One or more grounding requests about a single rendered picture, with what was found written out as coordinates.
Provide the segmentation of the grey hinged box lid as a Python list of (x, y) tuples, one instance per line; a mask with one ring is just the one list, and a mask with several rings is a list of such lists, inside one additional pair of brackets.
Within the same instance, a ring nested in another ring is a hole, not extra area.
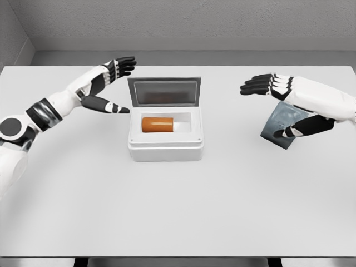
[(198, 107), (201, 77), (128, 78), (133, 107)]

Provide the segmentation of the white rectangular box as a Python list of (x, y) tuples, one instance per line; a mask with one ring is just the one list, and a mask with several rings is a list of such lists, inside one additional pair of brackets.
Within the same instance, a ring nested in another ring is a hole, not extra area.
[[(172, 117), (173, 132), (142, 132), (144, 117)], [(134, 107), (128, 149), (134, 161), (198, 161), (204, 134), (199, 107)]]

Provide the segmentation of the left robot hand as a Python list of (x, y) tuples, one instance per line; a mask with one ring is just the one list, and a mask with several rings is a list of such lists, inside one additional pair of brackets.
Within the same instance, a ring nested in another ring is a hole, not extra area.
[(129, 108), (98, 97), (98, 94), (119, 78), (129, 76), (135, 66), (134, 56), (120, 57), (98, 65), (79, 77), (73, 88), (81, 106), (102, 113), (130, 113)]

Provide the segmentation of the orange cylinder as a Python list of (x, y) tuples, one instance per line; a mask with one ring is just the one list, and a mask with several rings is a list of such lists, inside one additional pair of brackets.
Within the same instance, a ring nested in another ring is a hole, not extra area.
[(173, 132), (174, 119), (172, 117), (143, 117), (142, 132)]

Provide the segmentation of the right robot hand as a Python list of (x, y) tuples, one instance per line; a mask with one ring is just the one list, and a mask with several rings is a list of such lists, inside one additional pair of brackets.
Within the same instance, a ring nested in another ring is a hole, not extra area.
[(268, 73), (252, 77), (240, 86), (241, 95), (271, 95), (301, 110), (314, 113), (273, 133), (276, 139), (319, 134), (334, 128), (337, 121), (345, 121), (343, 93), (302, 77)]

